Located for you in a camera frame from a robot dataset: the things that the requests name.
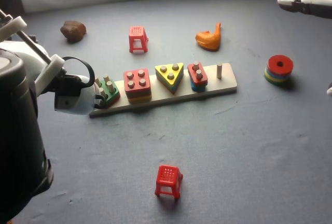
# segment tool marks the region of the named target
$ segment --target stacked rings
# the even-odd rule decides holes
[[[281,54],[272,56],[265,68],[265,79],[273,84],[281,84],[287,81],[293,70],[293,61]]]

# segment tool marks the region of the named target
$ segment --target wooden base board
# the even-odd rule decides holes
[[[189,101],[198,98],[211,97],[218,94],[235,92],[237,90],[237,81],[233,70],[229,63],[223,63],[222,79],[217,78],[217,65],[204,67],[206,75],[209,79],[204,92],[194,92],[191,89],[190,77],[188,70],[184,70],[182,81],[180,82],[176,92],[172,94],[156,77],[150,75],[150,84],[152,98],[147,102],[139,102],[135,104],[129,103],[123,80],[116,81],[115,84],[120,91],[120,99],[107,109],[95,109],[90,113],[90,117],[105,116],[119,113],[122,111],[130,111],[138,108],[153,107],[157,105],[166,105],[180,101]]]

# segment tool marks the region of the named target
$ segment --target yellow block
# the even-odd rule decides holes
[[[272,81],[274,81],[274,82],[284,82],[284,81],[287,81],[288,80],[288,78],[287,79],[285,79],[285,80],[282,80],[282,79],[275,79],[275,78],[273,78],[273,77],[271,77],[269,74],[268,74],[268,72],[266,71],[266,68],[265,68],[265,76],[269,79],[269,80],[272,80]]]
[[[148,96],[143,96],[143,97],[131,98],[131,99],[128,99],[128,101],[132,104],[135,104],[135,103],[149,101],[149,100],[151,100],[151,98],[152,98],[152,95],[148,95]]]
[[[165,72],[162,72],[160,70],[160,68],[162,66],[165,66],[167,68],[167,70]],[[177,66],[178,66],[178,70],[173,70],[173,64],[155,66],[156,74],[158,73],[160,76],[162,76],[165,79],[165,81],[167,82],[167,84],[170,87],[172,87],[177,82],[177,78],[179,77],[179,75],[183,71],[183,63],[182,62],[177,63]],[[174,78],[173,79],[169,79],[168,78],[168,74],[169,73],[173,73],[174,74]]]

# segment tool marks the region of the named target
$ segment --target orange object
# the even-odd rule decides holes
[[[134,41],[140,40],[142,47],[134,48]],[[132,26],[129,29],[129,52],[132,53],[134,50],[144,50],[147,52],[147,42],[149,38],[147,38],[144,27],[143,26]]]
[[[220,33],[221,23],[216,24],[216,31],[214,33],[210,33],[210,31],[199,32],[196,35],[196,42],[199,46],[204,49],[209,50],[218,50],[220,47],[220,41],[222,39],[222,35]]]
[[[159,166],[155,194],[157,196],[159,194],[169,194],[174,196],[175,199],[179,199],[182,178],[183,174],[181,174],[178,167],[170,165]]]

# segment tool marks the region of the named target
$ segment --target gray backdrop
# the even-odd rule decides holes
[[[54,168],[50,190],[15,218],[21,223],[332,222],[332,101],[326,95],[332,20],[282,11],[276,0],[149,0],[25,16],[50,54],[77,56],[96,74],[174,62],[230,62],[235,94],[90,119],[38,98],[39,126]],[[78,20],[74,45],[60,33]],[[222,48],[196,45],[222,23]],[[128,29],[144,25],[149,51],[129,53]],[[294,88],[263,78],[268,59],[294,61]],[[69,73],[87,74],[66,63]],[[158,166],[184,174],[181,198],[154,195]]]

